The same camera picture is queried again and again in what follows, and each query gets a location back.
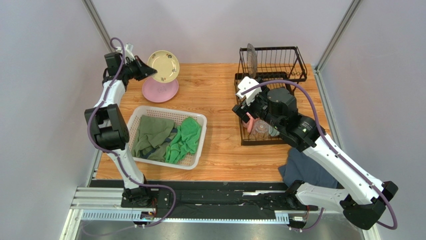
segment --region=wire rack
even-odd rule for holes
[[[249,64],[249,52],[247,48],[239,49],[238,72],[235,74],[235,93],[238,92],[238,84],[241,80],[249,76],[253,79],[261,78],[264,81],[270,80],[289,80],[295,83],[305,82],[307,79],[307,68],[303,61],[302,55],[297,46],[278,46],[278,47],[255,47],[257,57],[257,69],[253,73],[253,66]],[[291,94],[294,95],[296,88],[292,88],[288,84],[274,83],[268,85],[270,89],[286,87]],[[237,104],[242,102],[236,97]],[[239,123],[241,145],[272,145],[285,144],[279,137],[269,136],[267,139],[256,139],[251,136],[243,127],[241,121]]]

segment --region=wooden tabletop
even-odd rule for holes
[[[300,85],[307,90],[315,103],[319,121],[329,133],[325,112],[310,65],[307,80]],[[232,112],[236,104],[234,77],[235,63],[181,64],[178,77],[179,91],[164,103],[153,103],[142,95],[144,81],[131,80],[124,94],[120,111],[126,122],[135,108],[154,106],[203,114],[207,117],[207,131],[198,165],[192,170],[182,170],[136,162],[148,180],[177,181],[252,181],[279,182],[277,168],[287,162],[290,146],[286,144],[241,146],[239,118]],[[301,114],[313,118],[306,97],[295,92]],[[97,179],[121,179],[116,165],[103,154]]]

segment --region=pink plate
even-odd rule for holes
[[[143,83],[142,94],[148,101],[163,103],[172,99],[178,89],[179,83],[177,79],[168,83],[161,83],[150,77]]]

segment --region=olive green cloth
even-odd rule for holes
[[[165,161],[166,149],[177,133],[175,121],[171,119],[140,117],[131,155],[135,158],[149,159],[159,162]]]
[[[177,135],[166,148],[165,162],[177,164],[187,153],[195,154],[201,134],[201,126],[192,117],[177,126]]]

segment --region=folded cloth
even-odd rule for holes
[[[282,181],[290,187],[295,180],[325,188],[337,187],[338,181],[318,162],[299,152],[296,148],[288,151],[287,165],[278,168]]]
[[[201,134],[201,126],[192,117],[177,127],[177,135],[166,148],[165,162],[177,164],[187,153],[195,154]]]
[[[166,148],[177,132],[175,121],[143,115],[140,117],[131,155],[135,158],[164,162]]]

